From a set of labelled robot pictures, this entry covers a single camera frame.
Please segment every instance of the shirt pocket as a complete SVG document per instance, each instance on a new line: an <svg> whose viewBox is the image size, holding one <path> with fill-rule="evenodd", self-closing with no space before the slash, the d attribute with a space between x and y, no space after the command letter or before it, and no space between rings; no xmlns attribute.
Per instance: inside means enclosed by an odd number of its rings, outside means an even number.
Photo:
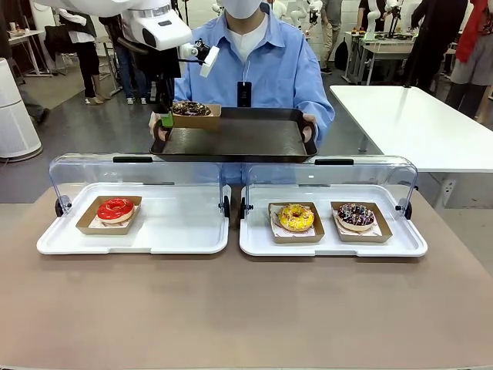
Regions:
<svg viewBox="0 0 493 370"><path fill-rule="evenodd" d="M294 85L292 79L276 79L273 83L273 100L278 108L293 108Z"/></svg>

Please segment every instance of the donut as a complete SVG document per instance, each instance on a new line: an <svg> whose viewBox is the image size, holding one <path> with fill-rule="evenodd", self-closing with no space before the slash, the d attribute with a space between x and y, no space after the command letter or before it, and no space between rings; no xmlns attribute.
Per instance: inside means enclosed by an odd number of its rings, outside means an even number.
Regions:
<svg viewBox="0 0 493 370"><path fill-rule="evenodd" d="M375 215L361 204L347 203L339 207L337 219L348 230L366 231L373 226Z"/></svg>
<svg viewBox="0 0 493 370"><path fill-rule="evenodd" d="M174 103L172 111L181 116L208 116L211 114L209 107L195 102Z"/></svg>
<svg viewBox="0 0 493 370"><path fill-rule="evenodd" d="M286 230L300 233L308 230L315 221L315 215L309 207L290 204L279 213L279 221Z"/></svg>
<svg viewBox="0 0 493 370"><path fill-rule="evenodd" d="M133 215L134 204L125 198L113 198L98 208L98 218L104 224L120 224Z"/></svg>

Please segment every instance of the shirt collar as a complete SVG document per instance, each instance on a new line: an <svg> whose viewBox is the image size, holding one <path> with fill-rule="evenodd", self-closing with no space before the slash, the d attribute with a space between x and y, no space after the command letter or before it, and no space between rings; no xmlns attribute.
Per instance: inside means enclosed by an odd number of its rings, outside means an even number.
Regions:
<svg viewBox="0 0 493 370"><path fill-rule="evenodd" d="M267 33L265 38L259 45L263 45L265 43L270 43L271 45L277 46L279 48L283 48L286 45L284 44L283 35L280 31L280 22L277 20L273 12L266 12L267 17L269 17L269 26L267 27ZM212 44L218 46L222 39L226 39L230 44L232 41L230 39L230 31L228 29L226 15L223 14L217 19L216 24L213 27L213 38Z"/></svg>

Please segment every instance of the person holding tray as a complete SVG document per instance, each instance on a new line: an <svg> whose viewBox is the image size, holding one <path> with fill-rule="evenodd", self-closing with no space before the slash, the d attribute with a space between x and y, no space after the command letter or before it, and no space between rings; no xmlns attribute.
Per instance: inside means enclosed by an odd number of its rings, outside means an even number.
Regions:
<svg viewBox="0 0 493 370"><path fill-rule="evenodd" d="M320 66L302 32L276 19L262 0L223 0L225 12L193 31L193 39L220 48L209 77L200 65L187 63L176 80L175 100L223 107L299 109L316 123L320 146L334 120ZM240 165L228 164L226 178L241 181Z"/></svg>

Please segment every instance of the white face mask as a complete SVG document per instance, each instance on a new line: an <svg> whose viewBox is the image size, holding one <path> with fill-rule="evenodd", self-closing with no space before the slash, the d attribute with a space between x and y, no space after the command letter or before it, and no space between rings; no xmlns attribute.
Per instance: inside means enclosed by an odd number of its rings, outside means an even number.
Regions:
<svg viewBox="0 0 493 370"><path fill-rule="evenodd" d="M247 19L259 8L262 0L223 0L226 11L236 19Z"/></svg>

